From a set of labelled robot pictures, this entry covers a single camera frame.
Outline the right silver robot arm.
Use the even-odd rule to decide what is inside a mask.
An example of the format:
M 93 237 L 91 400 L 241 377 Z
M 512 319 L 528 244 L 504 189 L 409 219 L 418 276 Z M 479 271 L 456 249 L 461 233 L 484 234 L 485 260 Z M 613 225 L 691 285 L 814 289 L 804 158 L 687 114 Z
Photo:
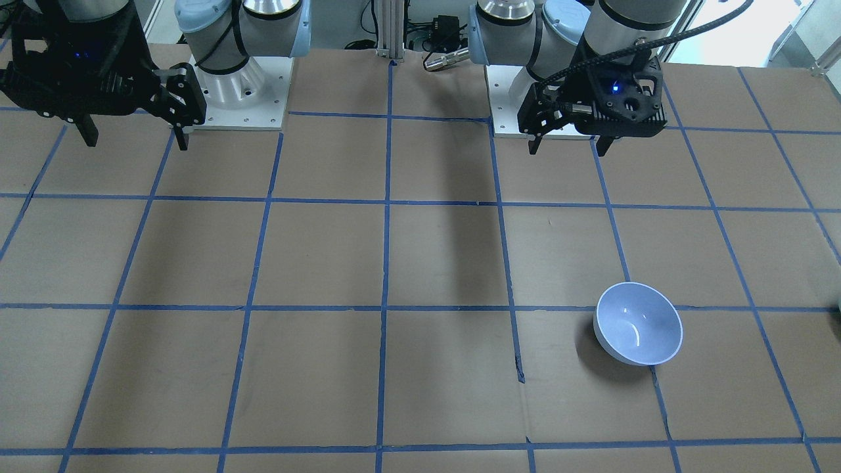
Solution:
M 132 1 L 24 1 L 10 19 L 12 59 L 2 92 L 19 107 L 76 126 L 87 146 L 93 116 L 145 110 L 168 122 L 178 147 L 209 104 L 233 108 L 267 89 L 259 57 L 303 57 L 307 1 L 177 1 L 192 62 L 159 67 Z

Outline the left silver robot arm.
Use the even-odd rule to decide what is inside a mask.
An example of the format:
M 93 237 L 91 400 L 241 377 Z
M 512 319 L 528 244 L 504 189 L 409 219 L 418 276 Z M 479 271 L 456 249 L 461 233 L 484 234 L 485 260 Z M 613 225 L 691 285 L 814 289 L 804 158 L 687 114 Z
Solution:
M 470 12 L 470 59 L 523 67 L 514 90 L 518 129 L 535 154 L 545 135 L 572 125 L 613 141 L 655 137 L 669 122 L 656 51 L 684 1 L 478 1 Z

